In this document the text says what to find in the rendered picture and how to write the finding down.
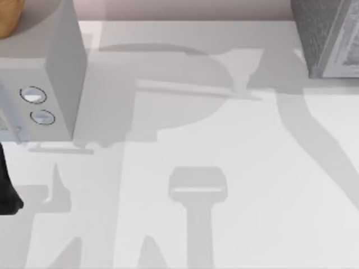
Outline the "brown bread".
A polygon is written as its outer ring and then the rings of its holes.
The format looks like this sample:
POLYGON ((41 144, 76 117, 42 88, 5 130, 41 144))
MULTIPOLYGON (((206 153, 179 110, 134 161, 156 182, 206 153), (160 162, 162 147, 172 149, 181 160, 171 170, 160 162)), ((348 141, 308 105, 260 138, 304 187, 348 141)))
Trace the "brown bread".
POLYGON ((25 0, 0 0, 0 39, 15 31, 20 20, 25 0))

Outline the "small microwave knob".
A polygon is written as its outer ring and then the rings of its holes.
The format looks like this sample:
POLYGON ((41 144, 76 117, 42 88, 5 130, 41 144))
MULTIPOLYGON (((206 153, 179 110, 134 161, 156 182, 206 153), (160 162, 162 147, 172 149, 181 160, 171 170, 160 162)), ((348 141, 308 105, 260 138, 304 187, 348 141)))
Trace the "small microwave knob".
POLYGON ((43 126, 52 125, 56 121, 54 114, 44 109, 31 112, 30 118, 36 124, 43 126))

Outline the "pale microwave oven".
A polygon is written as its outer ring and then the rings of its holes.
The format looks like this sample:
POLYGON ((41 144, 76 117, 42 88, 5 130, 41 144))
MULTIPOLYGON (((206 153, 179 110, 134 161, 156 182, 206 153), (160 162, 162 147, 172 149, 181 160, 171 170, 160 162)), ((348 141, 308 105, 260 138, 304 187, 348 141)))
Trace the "pale microwave oven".
POLYGON ((16 31, 0 39, 0 142, 71 140, 87 63, 73 0, 25 0, 16 31), (20 89, 29 86, 47 100, 23 100, 20 89), (52 125, 31 120, 43 109, 54 114, 52 125))

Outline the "large microwave knob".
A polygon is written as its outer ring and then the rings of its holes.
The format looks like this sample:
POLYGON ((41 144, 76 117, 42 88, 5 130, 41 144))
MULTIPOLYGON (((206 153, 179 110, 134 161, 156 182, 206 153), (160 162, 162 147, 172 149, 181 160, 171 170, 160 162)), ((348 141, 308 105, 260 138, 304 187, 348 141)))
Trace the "large microwave knob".
POLYGON ((29 86, 20 89, 20 96, 30 104, 41 104, 47 100, 46 93, 39 87, 29 86))

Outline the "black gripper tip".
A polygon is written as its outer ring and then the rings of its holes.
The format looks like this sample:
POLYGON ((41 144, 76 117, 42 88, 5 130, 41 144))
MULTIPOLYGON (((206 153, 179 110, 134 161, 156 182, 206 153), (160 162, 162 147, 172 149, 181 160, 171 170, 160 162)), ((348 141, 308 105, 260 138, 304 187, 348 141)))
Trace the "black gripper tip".
POLYGON ((24 202, 11 182, 3 146, 0 143, 0 216, 15 215, 23 207, 24 202))

